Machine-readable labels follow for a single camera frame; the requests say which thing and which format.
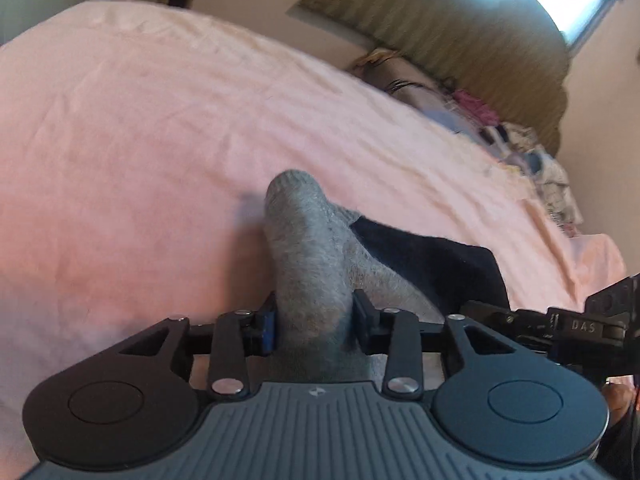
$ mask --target pink cloth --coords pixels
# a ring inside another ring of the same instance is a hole
[[[420,235],[490,248],[515,308],[580,310],[625,275],[526,180],[377,90],[191,12],[90,2],[0,49],[0,478],[47,376],[169,314],[273,287],[262,200],[286,168]]]
[[[490,108],[482,99],[473,97],[466,90],[456,90],[453,92],[453,98],[467,112],[473,115],[478,122],[484,126],[497,126],[500,124],[500,117]]]

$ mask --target upholstered headboard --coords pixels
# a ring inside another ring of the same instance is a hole
[[[502,120],[533,126],[553,155],[566,108],[569,55],[536,0],[301,0],[300,6],[455,78]]]

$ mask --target bed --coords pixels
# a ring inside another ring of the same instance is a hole
[[[41,380],[169,315],[209,322],[273,288],[270,180],[491,249],[514,308],[581,310],[626,270],[567,238],[526,180],[362,81],[208,16],[87,2],[0,49],[0,478],[36,461]]]

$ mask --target pink bed sheet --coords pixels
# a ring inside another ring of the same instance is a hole
[[[273,287],[262,199],[286,168],[421,235],[490,248],[514,307],[575,310],[625,275],[565,238],[525,181],[463,137],[219,20],[89,2],[0,50],[0,478],[35,462],[22,403],[45,377],[168,314]]]

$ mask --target scalloped headboard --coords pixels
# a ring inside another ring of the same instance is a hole
[[[569,70],[564,37],[537,0],[300,0],[402,55],[438,79],[454,77],[509,122],[560,147]]]

